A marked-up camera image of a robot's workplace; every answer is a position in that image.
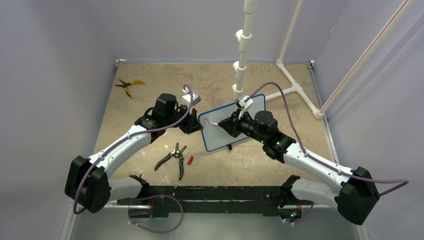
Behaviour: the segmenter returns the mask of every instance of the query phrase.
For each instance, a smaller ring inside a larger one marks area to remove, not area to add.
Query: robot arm
[[[234,138],[245,134],[261,142],[263,151],[271,159],[301,169],[322,182],[310,182],[292,175],[281,186],[283,206],[284,202],[309,200],[336,208],[344,218],[354,224],[361,225],[365,221],[380,198],[375,184],[341,175],[340,172],[371,179],[366,169],[359,167],[353,170],[308,150],[310,156],[334,167],[337,171],[319,164],[306,156],[295,139],[279,131],[278,122],[271,112],[259,111],[253,119],[247,112],[248,107],[241,104],[238,106],[238,110],[219,122],[218,126]]]
[[[142,195],[143,186],[148,186],[148,183],[140,177],[131,175],[124,179],[109,180],[109,178],[133,154],[153,143],[166,130],[138,133],[169,126],[183,117],[188,111],[191,99],[191,94],[187,90],[184,90],[184,93],[180,106],[174,95],[162,93],[156,99],[154,107],[149,108],[123,136],[111,145],[88,158],[76,157],[70,165],[65,194],[74,199],[84,174],[97,159],[101,159],[83,184],[78,198],[80,205],[91,213],[96,213],[109,201],[136,198]],[[201,99],[197,93],[193,92],[192,94],[192,106],[195,106]],[[180,128],[185,134],[202,129],[197,120],[196,109],[191,108],[189,111],[189,114],[174,126],[174,128]]]

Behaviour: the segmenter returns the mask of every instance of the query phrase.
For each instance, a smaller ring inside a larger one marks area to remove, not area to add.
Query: red object
[[[188,160],[187,164],[190,165],[193,162],[193,156],[190,157],[190,159]]]

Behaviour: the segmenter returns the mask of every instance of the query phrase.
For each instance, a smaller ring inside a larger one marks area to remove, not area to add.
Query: small whiteboard
[[[265,95],[258,94],[252,97],[253,103],[250,106],[249,114],[252,118],[255,117],[255,114],[259,111],[265,110]],[[231,114],[237,110],[236,103],[230,103],[207,112],[201,113],[198,116],[199,123],[203,126],[201,135],[203,137],[204,147],[206,151],[212,152],[214,150],[220,149],[230,144],[237,143],[241,140],[248,138],[244,134],[240,134],[238,137],[234,138],[230,136],[224,129],[217,125],[211,125],[205,118],[212,123],[219,123],[222,120],[231,116]]]

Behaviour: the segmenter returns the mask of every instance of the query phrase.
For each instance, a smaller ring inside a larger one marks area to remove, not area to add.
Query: lavender wall
[[[369,215],[372,240],[424,239],[424,2],[409,1],[397,27],[327,112],[343,165],[365,167],[376,179],[411,181],[382,197]],[[323,101],[401,2],[349,1],[314,63]]]
[[[115,63],[83,0],[0,2],[0,239],[57,240]]]
[[[87,0],[115,58],[142,62],[235,61],[243,0]],[[284,60],[314,60],[348,0],[305,0]],[[250,61],[274,62],[296,0],[260,0]]]

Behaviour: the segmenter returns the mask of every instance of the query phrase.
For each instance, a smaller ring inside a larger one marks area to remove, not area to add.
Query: tan floor
[[[306,66],[288,65],[286,68],[317,105]],[[193,91],[201,96],[202,101],[195,107],[199,114],[232,103],[234,94],[231,85],[235,83],[235,75],[230,64],[121,64],[115,83],[119,83],[118,78],[121,78],[126,82],[145,81],[145,85],[129,87],[134,99],[130,99],[122,88],[112,88],[95,152],[122,136],[147,108],[154,106],[161,93],[173,94],[181,101],[181,88],[185,83],[190,84]],[[248,65],[244,91],[250,94],[269,81],[277,82],[283,89],[290,87],[289,81],[275,65]],[[274,86],[267,86],[260,93],[268,95],[276,91]],[[304,145],[313,152],[331,159],[322,121],[312,115],[298,94],[288,94],[287,100]],[[267,102],[266,108],[277,119],[280,130],[295,137],[289,125],[283,99],[276,98]],[[187,145],[183,154],[184,177],[181,181],[178,181],[179,167],[176,158],[170,159],[154,171],[156,163],[174,149],[176,142],[179,142],[180,146]],[[190,156],[194,156],[194,160],[191,165],[187,165]],[[284,183],[290,175],[314,180],[299,169],[268,158],[262,151],[261,144],[254,140],[238,144],[232,151],[221,148],[207,152],[200,131],[185,135],[178,128],[167,130],[166,135],[134,154],[112,178],[125,178],[131,174],[142,174],[151,185],[275,186]]]

